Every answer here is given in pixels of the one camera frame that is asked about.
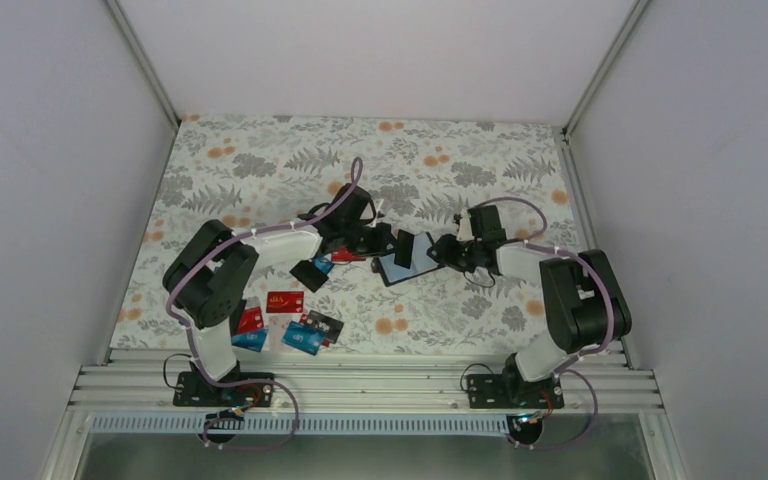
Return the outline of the black card holder wallet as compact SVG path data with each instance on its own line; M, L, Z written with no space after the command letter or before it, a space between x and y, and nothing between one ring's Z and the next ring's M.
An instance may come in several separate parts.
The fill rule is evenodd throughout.
M379 275L385 286L391 287L440 270L443 265L428 254L433 243L434 240L430 233L420 233L413 239L407 266L398 264L396 262L398 255L390 253L372 260L372 272Z

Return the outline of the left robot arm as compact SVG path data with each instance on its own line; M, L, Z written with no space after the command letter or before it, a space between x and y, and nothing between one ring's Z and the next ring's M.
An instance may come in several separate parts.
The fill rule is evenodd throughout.
M274 226L237 234L219 220L204 223L164 273L167 311L184 326L199 392L215 405L238 391L229 322L244 299L251 275L279 264L315 292L328 276L314 261L345 249L360 258L391 253L396 237L379 218L371 195L344 185L329 204Z

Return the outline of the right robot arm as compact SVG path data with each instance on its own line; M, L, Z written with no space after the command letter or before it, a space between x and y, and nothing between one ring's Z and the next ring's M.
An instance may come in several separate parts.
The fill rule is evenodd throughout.
M520 278L539 270L547 332L511 354L501 384L504 399L525 407L540 393L540 382L556 377L584 356L599 354L629 334L632 318L606 253L575 253L507 236L496 207L501 197L466 209L458 232L428 250L437 263L461 273L481 268L494 277Z

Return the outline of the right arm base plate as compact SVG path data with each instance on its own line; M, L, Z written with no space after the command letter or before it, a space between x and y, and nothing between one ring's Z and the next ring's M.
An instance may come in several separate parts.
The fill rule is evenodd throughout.
M560 409L565 406L560 380L506 380L501 374L469 374L465 387L472 409Z

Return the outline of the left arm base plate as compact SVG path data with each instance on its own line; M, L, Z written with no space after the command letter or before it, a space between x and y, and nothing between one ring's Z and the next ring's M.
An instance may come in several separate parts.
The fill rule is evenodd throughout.
M274 389L271 385L251 384L220 388L209 384L198 372L178 375L172 404L176 407L259 407L271 406Z

